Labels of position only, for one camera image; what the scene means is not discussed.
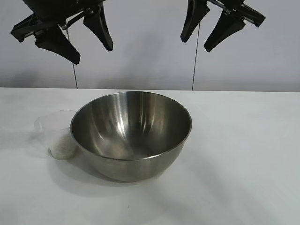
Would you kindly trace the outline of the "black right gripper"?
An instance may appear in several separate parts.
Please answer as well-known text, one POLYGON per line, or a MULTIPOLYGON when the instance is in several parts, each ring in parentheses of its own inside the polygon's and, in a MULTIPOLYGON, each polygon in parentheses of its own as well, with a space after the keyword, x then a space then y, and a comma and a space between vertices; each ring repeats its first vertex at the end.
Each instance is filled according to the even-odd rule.
POLYGON ((223 9, 222 14, 204 44, 207 52, 211 52, 223 40, 245 27, 246 20, 260 27, 266 17, 244 3, 244 0, 188 0, 187 14, 180 38, 186 43, 197 25, 208 14, 210 2, 223 9))

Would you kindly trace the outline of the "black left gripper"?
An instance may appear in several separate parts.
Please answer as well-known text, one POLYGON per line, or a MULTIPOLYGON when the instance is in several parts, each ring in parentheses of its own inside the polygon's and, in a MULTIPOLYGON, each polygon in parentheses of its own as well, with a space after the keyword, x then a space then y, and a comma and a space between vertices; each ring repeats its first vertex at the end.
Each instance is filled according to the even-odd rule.
POLYGON ((113 50, 113 40, 106 24, 104 4, 101 0, 25 0, 24 4, 33 14, 12 28, 11 35, 19 42, 43 30, 42 34, 36 36, 35 45, 77 65, 80 62, 80 54, 63 32, 60 29, 47 28, 64 25, 69 17, 80 12, 86 14, 90 9, 84 16, 83 24, 98 37, 107 51, 113 50))

